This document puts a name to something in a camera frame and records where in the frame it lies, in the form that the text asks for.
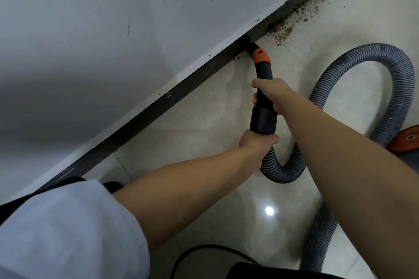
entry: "marble floor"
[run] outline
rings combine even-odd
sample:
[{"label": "marble floor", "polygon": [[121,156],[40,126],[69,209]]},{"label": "marble floor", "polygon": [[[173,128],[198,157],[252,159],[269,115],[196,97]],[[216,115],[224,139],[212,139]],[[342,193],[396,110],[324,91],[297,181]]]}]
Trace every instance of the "marble floor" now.
[{"label": "marble floor", "polygon": [[[419,66],[418,22],[419,0],[311,0],[257,43],[270,55],[274,77],[285,79],[308,97],[334,59],[362,44],[393,44]],[[249,128],[254,77],[250,57],[240,54],[86,176],[126,183],[160,166],[237,146]],[[338,82],[325,110],[368,133],[383,113],[390,91],[391,80],[382,66],[360,64]],[[418,94],[405,127],[417,123]],[[281,142],[275,150],[283,163],[293,140],[281,118],[276,133]],[[150,278],[168,278],[184,250],[204,243],[235,248],[264,265],[297,268],[303,240],[320,203],[307,170],[290,184],[275,184],[256,172],[155,251]],[[266,206],[274,208],[274,215],[265,213]],[[223,251],[199,251],[183,261],[177,278],[225,278],[239,260]],[[340,228],[323,270],[344,278],[374,278]]]}]

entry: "black baseboard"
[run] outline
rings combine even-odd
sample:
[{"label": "black baseboard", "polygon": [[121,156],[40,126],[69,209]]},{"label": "black baseboard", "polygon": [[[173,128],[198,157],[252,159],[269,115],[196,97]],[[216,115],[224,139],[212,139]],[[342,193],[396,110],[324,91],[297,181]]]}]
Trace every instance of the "black baseboard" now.
[{"label": "black baseboard", "polygon": [[309,0],[288,0],[283,6],[279,7],[275,12],[271,13],[267,18],[260,21],[260,23],[250,29],[246,33],[248,37],[246,37],[245,41],[243,41],[243,38],[238,39],[227,48],[223,49],[210,61],[202,65],[198,70],[193,72],[190,76],[173,87],[169,92],[160,97],[140,114],[118,129],[109,138],[105,139],[94,149],[90,150],[86,155],[82,156],[75,163],[60,172],[57,176],[42,186],[40,190],[62,181],[63,178],[83,176],[95,165],[112,154],[119,147],[123,146],[141,130],[146,128],[150,125],[150,123],[173,107],[183,97],[188,95],[210,76],[229,63],[239,53],[243,52],[246,49],[248,42],[255,42],[263,37],[266,33],[271,31],[275,26],[290,16],[295,11],[295,8],[298,8],[301,4],[304,4],[307,1]]}]

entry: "person's right arm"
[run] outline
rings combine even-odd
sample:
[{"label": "person's right arm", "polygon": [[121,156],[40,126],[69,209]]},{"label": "person's right arm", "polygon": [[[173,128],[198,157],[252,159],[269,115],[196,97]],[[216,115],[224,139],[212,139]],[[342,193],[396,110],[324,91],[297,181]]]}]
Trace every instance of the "person's right arm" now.
[{"label": "person's right arm", "polygon": [[380,279],[417,278],[418,175],[282,79],[252,86],[285,118],[323,199],[372,271]]}]

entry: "gray corrugated hose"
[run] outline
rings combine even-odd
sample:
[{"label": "gray corrugated hose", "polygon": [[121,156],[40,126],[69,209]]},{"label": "gray corrugated hose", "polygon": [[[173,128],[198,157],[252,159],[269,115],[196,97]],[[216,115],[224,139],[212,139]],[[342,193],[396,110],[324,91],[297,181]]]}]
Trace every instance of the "gray corrugated hose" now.
[{"label": "gray corrugated hose", "polygon": [[[388,107],[370,139],[382,147],[399,132],[410,109],[414,88],[415,71],[408,56],[400,49],[381,43],[366,44],[352,49],[336,59],[321,75],[309,100],[323,109],[333,86],[352,67],[365,61],[383,64],[390,72],[393,90]],[[262,173],[277,183],[289,183],[298,178],[306,164],[297,145],[287,163],[278,162],[274,149],[262,162]],[[324,203],[317,215],[311,233],[304,245],[300,270],[321,272],[332,235],[338,223]]]}]

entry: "hand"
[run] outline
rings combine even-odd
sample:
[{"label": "hand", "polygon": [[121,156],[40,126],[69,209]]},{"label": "hand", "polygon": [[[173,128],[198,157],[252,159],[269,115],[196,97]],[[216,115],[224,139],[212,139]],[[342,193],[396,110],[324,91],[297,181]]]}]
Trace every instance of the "hand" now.
[{"label": "hand", "polygon": [[280,138],[276,134],[261,136],[253,131],[246,130],[238,143],[240,149],[249,150],[255,159],[253,170],[259,170],[262,165],[262,159],[269,152],[272,146],[279,143]]},{"label": "hand", "polygon": [[[282,78],[264,80],[255,78],[252,81],[253,88],[259,88],[262,93],[274,103],[274,110],[282,115],[282,102],[289,94],[295,93]],[[256,104],[257,93],[253,94],[253,104]]]}]

